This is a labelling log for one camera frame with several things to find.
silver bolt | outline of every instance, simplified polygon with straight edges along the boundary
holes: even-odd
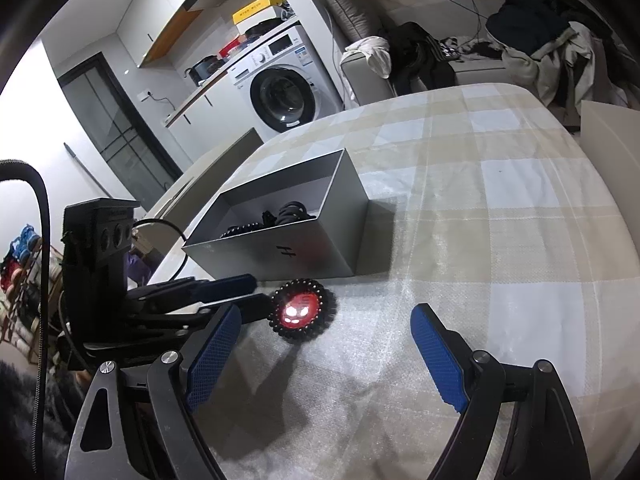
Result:
[[[554,366],[549,361],[542,359],[541,361],[538,361],[538,370],[545,374],[550,374],[554,371]]]
[[[484,365],[489,362],[491,356],[489,352],[485,352],[484,350],[476,350],[473,354],[474,361],[478,364]]]
[[[165,352],[164,354],[162,354],[162,357],[160,358],[160,360],[164,364],[169,365],[175,362],[177,358],[178,358],[178,352],[176,352],[175,350],[169,350],[168,352]]]
[[[108,374],[109,372],[113,372],[115,367],[116,363],[113,361],[106,361],[100,365],[100,373]]]

red round object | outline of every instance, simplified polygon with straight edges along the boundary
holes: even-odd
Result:
[[[280,324],[285,328],[302,328],[318,315],[320,302],[311,292],[300,292],[280,309]]]

open box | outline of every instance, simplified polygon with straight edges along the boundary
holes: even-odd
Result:
[[[220,238],[233,225],[302,202],[316,218]],[[346,150],[328,153],[221,193],[183,246],[214,278],[353,276],[369,199]]]

checkered tablecloth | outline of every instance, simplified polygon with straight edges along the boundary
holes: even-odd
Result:
[[[358,275],[322,280],[337,315],[315,341],[266,322],[242,333],[196,414],[227,477],[426,478],[458,419],[410,335],[426,301],[473,349],[552,361],[593,478],[612,478],[640,441],[640,264],[574,139],[521,88],[448,88],[280,135],[223,189],[341,148],[370,198]],[[494,477],[511,409],[480,478]]]

pillow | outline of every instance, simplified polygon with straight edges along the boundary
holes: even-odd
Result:
[[[377,36],[382,24],[375,12],[359,0],[326,0],[338,26],[351,43]]]

